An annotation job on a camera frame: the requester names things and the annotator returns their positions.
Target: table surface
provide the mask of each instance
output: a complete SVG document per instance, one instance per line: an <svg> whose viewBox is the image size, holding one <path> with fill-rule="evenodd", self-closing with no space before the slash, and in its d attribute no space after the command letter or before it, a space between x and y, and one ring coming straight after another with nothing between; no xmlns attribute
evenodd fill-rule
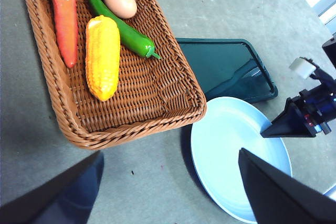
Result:
<svg viewBox="0 0 336 224"><path fill-rule="evenodd" d="M275 81L279 96L255 104L275 118L287 97L317 81L288 66L314 59L335 75L321 45L331 34L305 0L157 0L176 37L244 38ZM91 154L71 145L51 108L24 0L1 0L1 203L5 204ZM334 132L286 138L293 176L324 192L336 182ZM193 168L190 126L104 150L105 169L89 222L240 223L207 195Z"/></svg>

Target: wicker basket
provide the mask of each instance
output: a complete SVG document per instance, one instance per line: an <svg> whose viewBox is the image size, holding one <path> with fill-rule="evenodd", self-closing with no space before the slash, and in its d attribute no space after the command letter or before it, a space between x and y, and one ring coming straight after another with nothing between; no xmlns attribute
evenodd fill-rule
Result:
<svg viewBox="0 0 336 224"><path fill-rule="evenodd" d="M181 127L203 117L206 101L156 0L136 0L127 23L149 36L162 60L143 59L121 47L118 89L106 102L89 92L85 77L85 27L93 17L77 0L79 58L65 67L56 44L50 0L26 0L44 75L60 129L81 148L101 149Z"/></svg>

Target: dark green tray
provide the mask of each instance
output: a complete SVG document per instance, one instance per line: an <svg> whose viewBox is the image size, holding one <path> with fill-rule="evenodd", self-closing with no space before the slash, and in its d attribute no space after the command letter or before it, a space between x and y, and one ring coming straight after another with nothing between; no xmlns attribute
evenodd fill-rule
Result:
<svg viewBox="0 0 336 224"><path fill-rule="evenodd" d="M177 38L206 100L236 97L249 103L278 95L264 64L244 39Z"/></svg>

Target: light blue plate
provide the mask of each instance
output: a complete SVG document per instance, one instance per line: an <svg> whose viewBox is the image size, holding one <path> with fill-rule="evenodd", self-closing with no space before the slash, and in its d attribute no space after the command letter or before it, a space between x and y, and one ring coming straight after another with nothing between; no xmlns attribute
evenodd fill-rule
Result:
<svg viewBox="0 0 336 224"><path fill-rule="evenodd" d="M191 151L197 174L208 194L227 213L256 223L241 180L238 154L244 147L292 176L287 149L281 138L263 138L271 125L251 104L231 97L207 103L203 119L193 124Z"/></svg>

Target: egg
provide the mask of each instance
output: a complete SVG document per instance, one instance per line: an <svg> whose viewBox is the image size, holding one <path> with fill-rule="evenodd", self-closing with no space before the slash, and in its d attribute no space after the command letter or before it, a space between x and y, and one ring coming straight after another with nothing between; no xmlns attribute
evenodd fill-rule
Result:
<svg viewBox="0 0 336 224"><path fill-rule="evenodd" d="M104 0L104 2L119 18L131 18L137 11L135 0Z"/></svg>

